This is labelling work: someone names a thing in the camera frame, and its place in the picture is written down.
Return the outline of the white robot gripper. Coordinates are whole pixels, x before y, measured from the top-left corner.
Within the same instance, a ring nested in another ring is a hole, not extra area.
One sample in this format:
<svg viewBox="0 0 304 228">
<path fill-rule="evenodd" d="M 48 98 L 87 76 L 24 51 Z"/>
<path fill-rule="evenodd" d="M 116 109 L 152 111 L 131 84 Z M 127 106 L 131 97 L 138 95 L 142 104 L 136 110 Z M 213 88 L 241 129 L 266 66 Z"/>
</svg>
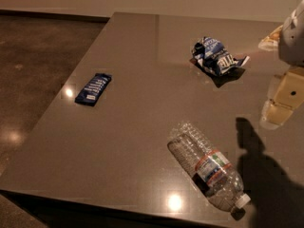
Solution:
<svg viewBox="0 0 304 228">
<path fill-rule="evenodd" d="M 263 38 L 258 48 L 278 50 L 281 61 L 292 65 L 283 75 L 275 75 L 261 111 L 260 125 L 275 130 L 284 125 L 304 103 L 304 0 L 284 21 Z"/>
</svg>

